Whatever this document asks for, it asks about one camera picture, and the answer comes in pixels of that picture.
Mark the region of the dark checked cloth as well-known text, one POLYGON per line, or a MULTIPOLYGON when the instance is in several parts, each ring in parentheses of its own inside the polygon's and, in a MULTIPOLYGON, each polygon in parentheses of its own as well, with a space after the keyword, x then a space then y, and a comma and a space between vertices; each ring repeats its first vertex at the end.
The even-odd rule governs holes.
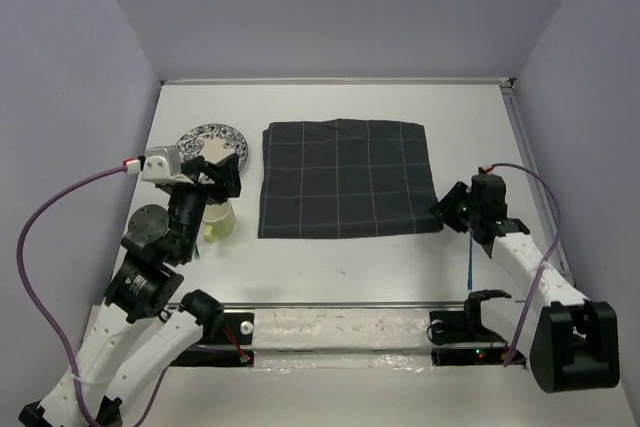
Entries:
POLYGON ((273 122, 263 133, 262 239, 431 234, 443 224, 422 125, 273 122))

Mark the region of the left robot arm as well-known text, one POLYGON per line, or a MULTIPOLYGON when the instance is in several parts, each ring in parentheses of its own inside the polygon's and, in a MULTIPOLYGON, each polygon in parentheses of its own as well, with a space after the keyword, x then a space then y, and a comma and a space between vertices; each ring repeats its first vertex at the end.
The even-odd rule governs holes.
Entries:
POLYGON ((191 262, 196 252, 206 207, 240 193, 237 154, 217 163, 202 156, 181 161, 175 147, 158 147, 74 183, 29 217, 16 246, 19 277, 61 341, 69 367, 49 394, 22 408, 18 417, 22 425, 119 426, 148 386, 160 387, 167 368, 181 353, 219 335, 224 307, 202 290, 185 294, 167 317, 161 314, 184 280, 175 267, 191 262), (130 217, 121 239, 122 264, 106 287, 93 326, 80 348, 73 349, 28 279, 26 237, 55 202, 91 182, 120 173, 136 175, 167 193, 168 204, 145 205, 130 217))

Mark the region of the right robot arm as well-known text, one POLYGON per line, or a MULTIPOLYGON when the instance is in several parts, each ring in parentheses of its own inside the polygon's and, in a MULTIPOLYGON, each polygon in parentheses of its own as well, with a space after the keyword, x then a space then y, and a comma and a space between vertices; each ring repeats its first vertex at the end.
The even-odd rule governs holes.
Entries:
POLYGON ((504 290, 469 292, 463 306, 433 311, 426 334, 433 345, 502 343, 504 366, 524 363, 546 393, 607 389, 620 381, 617 314, 574 287, 541 252, 529 228, 508 215, 506 183, 492 168, 456 183, 431 214, 467 233, 501 267, 524 297, 504 290))

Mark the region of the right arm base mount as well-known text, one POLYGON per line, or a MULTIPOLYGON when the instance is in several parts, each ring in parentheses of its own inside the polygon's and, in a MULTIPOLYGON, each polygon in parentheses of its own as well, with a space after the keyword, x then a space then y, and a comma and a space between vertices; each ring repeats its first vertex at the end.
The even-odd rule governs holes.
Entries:
POLYGON ((436 367, 499 366, 508 351, 505 339, 475 325, 462 310, 431 311, 426 335, 433 346, 431 358, 436 367))

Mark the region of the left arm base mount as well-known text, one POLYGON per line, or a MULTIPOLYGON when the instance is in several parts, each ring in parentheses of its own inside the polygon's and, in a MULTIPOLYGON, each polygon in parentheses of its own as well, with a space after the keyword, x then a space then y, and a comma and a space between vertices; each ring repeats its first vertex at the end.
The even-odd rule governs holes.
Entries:
POLYGON ((198 343, 178 355, 171 367, 251 368, 255 353, 252 346, 255 314, 231 311, 223 326, 206 334, 198 343))

